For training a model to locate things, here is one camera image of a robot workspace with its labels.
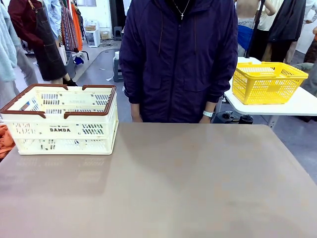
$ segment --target orange cloth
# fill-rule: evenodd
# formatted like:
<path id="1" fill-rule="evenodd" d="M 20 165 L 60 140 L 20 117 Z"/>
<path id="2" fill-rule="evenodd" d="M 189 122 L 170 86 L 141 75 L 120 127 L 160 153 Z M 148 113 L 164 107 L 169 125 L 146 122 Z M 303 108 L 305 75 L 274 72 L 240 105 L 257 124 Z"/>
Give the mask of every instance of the orange cloth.
<path id="1" fill-rule="evenodd" d="M 6 125 L 0 125 L 0 161 L 14 148 L 15 143 Z"/>
<path id="2" fill-rule="evenodd" d="M 75 32 L 76 32 L 76 38 L 78 42 L 78 50 L 82 51 L 83 50 L 83 39 L 81 37 L 81 31 L 80 31 L 80 26 L 79 26 L 79 21 L 76 13 L 76 9 L 74 4 L 71 4 L 71 11 L 73 13 L 73 21 L 74 21 L 74 26 L 75 26 Z"/>

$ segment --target black pole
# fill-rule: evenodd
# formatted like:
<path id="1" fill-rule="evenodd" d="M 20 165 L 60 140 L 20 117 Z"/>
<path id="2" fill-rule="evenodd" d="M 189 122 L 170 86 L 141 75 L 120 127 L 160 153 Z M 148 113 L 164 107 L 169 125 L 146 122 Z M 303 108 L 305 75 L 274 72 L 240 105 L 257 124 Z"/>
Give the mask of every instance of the black pole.
<path id="1" fill-rule="evenodd" d="M 262 10 L 263 10 L 264 3 L 265 3 L 265 0 L 261 0 L 261 6 L 260 6 L 260 9 L 259 9 L 259 11 L 257 12 L 257 15 L 256 15 L 255 25 L 254 25 L 253 33 L 252 33 L 252 36 L 251 36 L 251 41 L 249 43 L 249 47 L 248 47 L 248 50 L 246 52 L 246 58 L 250 57 L 250 50 L 251 50 L 251 47 L 252 47 L 252 44 L 253 44 L 254 37 L 255 37 L 256 32 L 258 30 L 258 25 L 260 23 L 260 17 L 261 17 L 261 13 L 262 13 Z"/>

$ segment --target brown table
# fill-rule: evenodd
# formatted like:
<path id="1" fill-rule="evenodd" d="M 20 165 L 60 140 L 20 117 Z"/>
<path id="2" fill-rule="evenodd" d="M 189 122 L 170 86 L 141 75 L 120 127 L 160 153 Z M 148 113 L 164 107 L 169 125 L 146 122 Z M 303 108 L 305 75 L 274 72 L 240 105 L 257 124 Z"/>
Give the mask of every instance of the brown table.
<path id="1" fill-rule="evenodd" d="M 316 238 L 317 187 L 267 126 L 120 124 L 111 156 L 0 163 L 1 238 Z"/>

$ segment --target necklace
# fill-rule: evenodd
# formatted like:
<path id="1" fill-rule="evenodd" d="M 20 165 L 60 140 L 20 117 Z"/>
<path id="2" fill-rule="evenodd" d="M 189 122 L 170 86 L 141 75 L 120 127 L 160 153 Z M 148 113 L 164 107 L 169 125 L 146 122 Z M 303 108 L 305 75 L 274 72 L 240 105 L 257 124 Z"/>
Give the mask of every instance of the necklace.
<path id="1" fill-rule="evenodd" d="M 188 3 L 187 3 L 187 5 L 186 5 L 186 7 L 185 7 L 184 12 L 181 12 L 181 11 L 179 10 L 179 8 L 178 8 L 178 6 L 176 5 L 176 3 L 174 2 L 174 0 L 172 0 L 172 1 L 173 1 L 173 3 L 174 3 L 175 7 L 177 8 L 177 10 L 179 11 L 179 13 L 180 13 L 180 15 L 181 15 L 181 17 L 182 17 L 182 20 L 183 20 L 184 13 L 186 12 L 186 9 L 187 9 L 187 7 L 188 7 L 188 4 L 189 4 L 190 0 L 188 0 Z"/>

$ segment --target floor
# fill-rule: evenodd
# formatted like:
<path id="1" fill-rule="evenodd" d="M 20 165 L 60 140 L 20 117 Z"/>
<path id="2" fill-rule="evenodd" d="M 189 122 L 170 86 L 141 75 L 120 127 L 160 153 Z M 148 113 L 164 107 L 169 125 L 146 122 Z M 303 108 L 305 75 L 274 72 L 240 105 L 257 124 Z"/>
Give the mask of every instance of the floor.
<path id="1" fill-rule="evenodd" d="M 111 48 L 89 48 L 87 45 L 84 45 L 84 50 L 89 53 L 90 60 L 85 60 L 84 65 L 77 66 L 77 74 L 74 81 L 77 81 L 79 86 L 84 84 L 116 85 L 119 120 L 120 122 L 131 122 L 130 105 L 123 92 L 123 82 L 115 83 L 111 79 L 113 76 L 112 64 L 114 52 L 119 48 L 120 42 L 117 46 Z M 296 52 L 292 65 L 302 63 L 303 59 L 304 54 Z M 41 82 L 41 76 L 38 69 L 37 75 Z M 23 75 L 18 70 L 16 82 L 20 90 L 23 90 L 26 87 L 23 81 Z M 222 111 L 226 110 L 232 110 L 230 104 L 223 104 Z M 254 116 L 254 123 L 256 124 L 266 124 L 266 120 L 268 120 L 266 117 Z M 274 132 L 297 158 L 315 183 L 317 183 L 317 122 L 310 121 L 309 123 L 306 123 L 297 117 L 280 117 Z"/>

